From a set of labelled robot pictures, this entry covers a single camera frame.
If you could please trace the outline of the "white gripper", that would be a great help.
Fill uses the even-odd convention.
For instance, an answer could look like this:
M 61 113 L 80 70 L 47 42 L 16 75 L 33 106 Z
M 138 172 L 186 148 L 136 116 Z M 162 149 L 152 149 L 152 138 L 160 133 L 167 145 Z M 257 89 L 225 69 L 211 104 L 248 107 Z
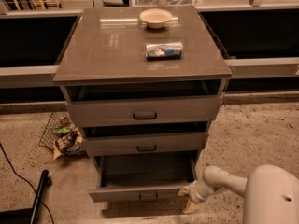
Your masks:
M 203 180 L 193 181 L 189 186 L 184 186 L 178 192 L 180 197 L 188 195 L 191 200 L 187 201 L 183 210 L 184 214 L 192 214 L 198 209 L 198 203 L 202 203 L 208 196 L 208 188 Z

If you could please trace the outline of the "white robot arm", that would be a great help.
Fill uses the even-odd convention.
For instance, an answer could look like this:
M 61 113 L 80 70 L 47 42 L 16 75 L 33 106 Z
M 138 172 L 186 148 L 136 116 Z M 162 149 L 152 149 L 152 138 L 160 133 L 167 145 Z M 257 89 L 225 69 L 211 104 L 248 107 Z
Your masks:
M 188 196 L 184 213 L 193 213 L 199 203 L 227 189 L 244 199 L 243 224 L 299 224 L 299 179 L 274 165 L 261 165 L 248 177 L 210 165 L 178 195 Z

